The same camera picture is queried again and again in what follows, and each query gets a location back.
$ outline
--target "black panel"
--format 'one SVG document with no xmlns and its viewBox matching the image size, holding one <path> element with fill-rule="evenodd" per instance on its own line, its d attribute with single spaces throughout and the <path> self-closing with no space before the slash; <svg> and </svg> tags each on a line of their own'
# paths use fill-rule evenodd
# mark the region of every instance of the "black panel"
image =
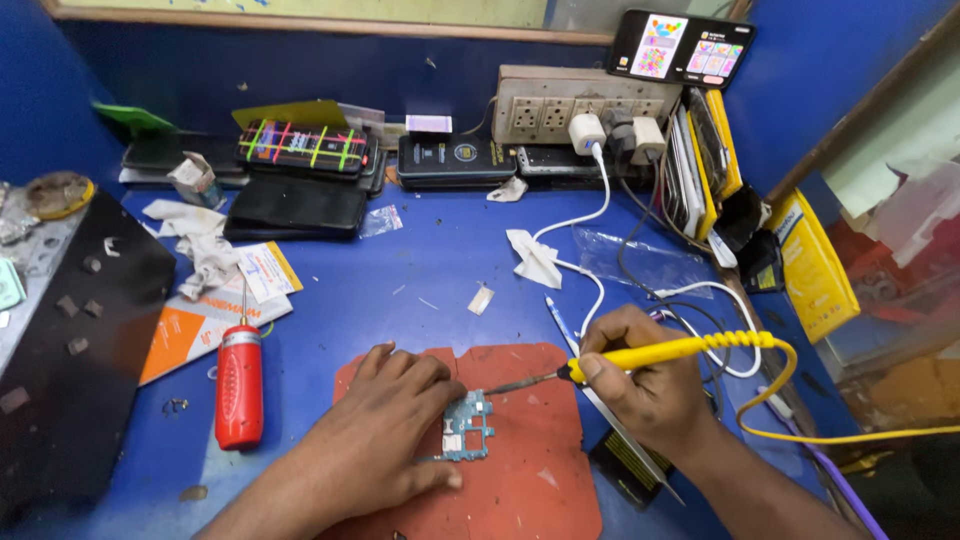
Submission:
<svg viewBox="0 0 960 540">
<path fill-rule="evenodd" d="M 120 257 L 108 257 L 115 237 Z M 101 269 L 84 270 L 87 257 Z M 0 379 L 30 401 L 0 413 L 0 519 L 43 499 L 90 502 L 108 487 L 176 260 L 105 192 L 98 191 Z M 103 307 L 65 316 L 57 301 Z M 72 356 L 67 343 L 85 338 Z"/>
</svg>

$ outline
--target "blue pen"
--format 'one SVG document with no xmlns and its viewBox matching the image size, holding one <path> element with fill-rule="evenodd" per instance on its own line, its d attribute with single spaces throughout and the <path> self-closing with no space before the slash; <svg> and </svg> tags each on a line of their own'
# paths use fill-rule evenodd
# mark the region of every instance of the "blue pen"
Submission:
<svg viewBox="0 0 960 540">
<path fill-rule="evenodd" d="M 570 333 L 570 330 L 567 329 L 564 318 L 560 316 L 560 312 L 557 311 L 557 307 L 553 304 L 553 300 L 550 299 L 546 293 L 543 293 L 543 298 L 546 299 L 546 307 L 550 310 L 550 314 L 553 315 L 553 320 L 557 321 L 557 326 L 560 327 L 560 332 L 564 335 L 566 344 L 569 345 L 570 351 L 573 352 L 573 355 L 576 357 L 580 356 L 580 345 L 577 343 L 577 340 L 573 338 L 573 334 Z"/>
</svg>

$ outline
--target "white phone charger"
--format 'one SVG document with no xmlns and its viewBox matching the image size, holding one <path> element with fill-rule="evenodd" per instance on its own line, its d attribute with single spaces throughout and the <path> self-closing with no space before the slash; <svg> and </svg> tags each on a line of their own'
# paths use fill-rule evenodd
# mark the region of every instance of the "white phone charger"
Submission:
<svg viewBox="0 0 960 540">
<path fill-rule="evenodd" d="M 592 112 L 574 116 L 567 124 L 566 130 L 570 133 L 573 149 L 580 156 L 591 156 L 593 154 L 591 147 L 594 144 L 599 144 L 600 148 L 603 148 L 604 143 L 607 142 L 607 135 L 603 133 L 600 118 Z"/>
</svg>

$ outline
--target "crumpled tissue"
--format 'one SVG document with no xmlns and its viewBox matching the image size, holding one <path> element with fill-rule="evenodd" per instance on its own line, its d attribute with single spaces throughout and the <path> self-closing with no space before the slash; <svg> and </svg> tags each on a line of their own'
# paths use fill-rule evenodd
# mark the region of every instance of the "crumpled tissue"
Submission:
<svg viewBox="0 0 960 540">
<path fill-rule="evenodd" d="M 552 260 L 557 258 L 557 250 L 535 242 L 530 233 L 520 229 L 508 229 L 507 238 L 514 251 L 523 259 L 523 262 L 514 268 L 515 274 L 551 288 L 561 287 L 563 276 Z"/>
<path fill-rule="evenodd" d="M 193 260 L 195 273 L 177 289 L 183 296 L 196 302 L 205 289 L 226 284 L 240 271 L 237 266 L 240 256 L 220 237 L 227 221 L 222 213 L 161 200 L 153 201 L 143 213 L 162 219 L 157 236 L 179 236 L 174 249 Z"/>
</svg>

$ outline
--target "blue wall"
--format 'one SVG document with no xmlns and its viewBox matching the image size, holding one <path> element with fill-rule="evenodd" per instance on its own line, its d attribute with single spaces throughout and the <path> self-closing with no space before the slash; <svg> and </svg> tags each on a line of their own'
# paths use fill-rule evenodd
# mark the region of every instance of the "blue wall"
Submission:
<svg viewBox="0 0 960 540">
<path fill-rule="evenodd" d="M 118 196 L 123 146 L 97 119 L 94 98 L 111 101 L 46 12 L 0 2 L 0 180 L 67 169 Z"/>
<path fill-rule="evenodd" d="M 63 32 L 122 105 L 182 128 L 233 134 L 230 111 L 336 99 L 480 121 L 502 63 L 592 67 L 607 48 L 501 40 L 325 35 L 63 21 Z M 436 69 L 426 64 L 429 58 Z M 247 84 L 241 91 L 238 85 Z"/>
<path fill-rule="evenodd" d="M 953 0 L 763 1 L 724 96 L 740 172 L 766 195 Z"/>
</svg>

